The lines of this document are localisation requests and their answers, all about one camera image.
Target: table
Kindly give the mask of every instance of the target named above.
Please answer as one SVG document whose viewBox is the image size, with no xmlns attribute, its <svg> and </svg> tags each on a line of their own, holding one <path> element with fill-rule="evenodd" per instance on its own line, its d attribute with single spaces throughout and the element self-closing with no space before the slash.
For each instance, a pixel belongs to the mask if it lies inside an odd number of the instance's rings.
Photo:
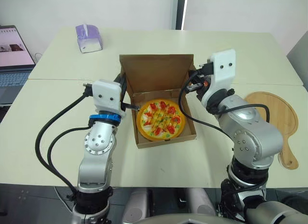
<svg viewBox="0 0 308 224">
<path fill-rule="evenodd" d="M 41 127 L 58 111 L 77 99 L 87 80 L 39 80 L 26 82 L 0 125 L 0 183 L 31 185 L 64 185 L 36 159 L 34 142 Z M 233 84 L 242 97 L 256 92 L 274 93 L 289 104 L 298 115 L 297 132 L 289 144 L 299 162 L 293 171 L 285 169 L 277 156 L 269 169 L 268 187 L 308 187 L 308 93 L 302 86 Z M 192 115 L 217 125 L 193 93 L 187 95 Z M 46 155 L 52 139 L 72 127 L 85 127 L 95 114 L 92 98 L 86 98 L 48 129 L 42 139 Z M 135 143 L 131 112 L 119 126 L 117 147 L 113 154 L 111 186 L 140 187 L 220 187 L 227 177 L 226 166 L 232 158 L 232 142 L 209 127 L 195 124 L 197 138 L 183 143 L 138 149 Z M 73 184 L 77 184 L 79 164 L 83 158 L 86 131 L 63 137 L 54 148 L 54 164 Z"/>
<path fill-rule="evenodd" d="M 236 50 L 234 83 L 303 85 L 269 33 L 100 29 L 103 50 L 82 54 L 75 28 L 63 28 L 38 62 L 30 79 L 113 80 L 119 54 L 194 54 L 196 67 L 214 52 Z"/>
</svg>

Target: tissue box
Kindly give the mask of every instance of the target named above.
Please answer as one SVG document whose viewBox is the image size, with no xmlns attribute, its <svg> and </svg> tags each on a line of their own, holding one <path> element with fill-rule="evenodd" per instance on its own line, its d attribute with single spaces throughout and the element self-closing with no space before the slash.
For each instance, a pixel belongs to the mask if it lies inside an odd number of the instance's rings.
<svg viewBox="0 0 308 224">
<path fill-rule="evenodd" d="M 76 27 L 77 41 L 82 53 L 96 52 L 103 49 L 103 42 L 98 28 L 93 25 Z"/>
</svg>

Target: tomato slice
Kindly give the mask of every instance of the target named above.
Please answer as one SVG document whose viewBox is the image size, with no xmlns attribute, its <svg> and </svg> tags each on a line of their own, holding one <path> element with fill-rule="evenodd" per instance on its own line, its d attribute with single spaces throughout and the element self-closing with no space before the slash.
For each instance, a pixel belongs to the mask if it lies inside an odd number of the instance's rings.
<svg viewBox="0 0 308 224">
<path fill-rule="evenodd" d="M 164 101 L 159 102 L 159 105 L 160 105 L 161 109 L 166 108 L 166 103 Z"/>
<path fill-rule="evenodd" d="M 168 108 L 168 113 L 175 113 L 175 107 L 174 106 L 171 106 Z"/>
<path fill-rule="evenodd" d="M 145 126 L 145 125 L 149 125 L 149 124 L 151 124 L 151 122 L 147 121 L 143 125 Z"/>
<path fill-rule="evenodd" d="M 181 122 L 181 118 L 179 116 L 175 116 L 174 118 L 172 118 L 172 121 L 179 124 Z"/>
<path fill-rule="evenodd" d="M 148 117 L 151 117 L 151 116 L 152 116 L 152 113 L 151 113 L 151 112 L 145 112 L 144 114 L 147 115 Z"/>
<path fill-rule="evenodd" d="M 162 131 L 162 128 L 158 127 L 158 128 L 154 131 L 154 135 L 157 136 L 158 134 L 160 134 L 161 131 Z"/>
<path fill-rule="evenodd" d="M 172 125 L 167 126 L 169 133 L 174 134 L 175 128 Z"/>
<path fill-rule="evenodd" d="M 151 109 L 153 109 L 153 110 L 157 109 L 157 107 L 156 107 L 156 105 L 154 103 L 150 104 L 150 106 L 151 106 Z"/>
</svg>

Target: cardboard box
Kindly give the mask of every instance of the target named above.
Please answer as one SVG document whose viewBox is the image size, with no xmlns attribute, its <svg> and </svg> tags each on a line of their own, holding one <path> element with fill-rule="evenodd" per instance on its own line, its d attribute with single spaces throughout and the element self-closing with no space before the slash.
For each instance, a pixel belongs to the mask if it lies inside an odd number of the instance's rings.
<svg viewBox="0 0 308 224">
<path fill-rule="evenodd" d="M 132 104 L 142 106 L 146 102 L 163 98 L 178 103 L 180 89 L 188 78 L 188 71 L 195 70 L 193 54 L 120 55 L 121 74 L 126 74 L 127 92 Z M 184 110 L 190 115 L 185 96 Z M 175 138 L 149 141 L 137 129 L 137 112 L 132 110 L 135 140 L 138 148 L 183 142 L 196 138 L 193 121 L 186 119 L 183 132 Z"/>
</svg>

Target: wooden pizza peel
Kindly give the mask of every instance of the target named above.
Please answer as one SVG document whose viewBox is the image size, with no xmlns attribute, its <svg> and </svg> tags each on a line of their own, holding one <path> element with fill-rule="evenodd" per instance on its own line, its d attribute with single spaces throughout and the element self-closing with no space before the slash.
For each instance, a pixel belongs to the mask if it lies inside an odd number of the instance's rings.
<svg viewBox="0 0 308 224">
<path fill-rule="evenodd" d="M 288 144 L 288 139 L 298 127 L 298 118 L 293 108 L 282 98 L 269 92 L 254 92 L 245 100 L 251 104 L 264 104 L 269 107 L 270 123 L 274 125 L 283 136 L 283 147 L 279 154 L 280 163 L 289 170 L 298 168 L 298 161 Z M 266 114 L 263 108 L 257 107 L 263 119 Z"/>
</svg>

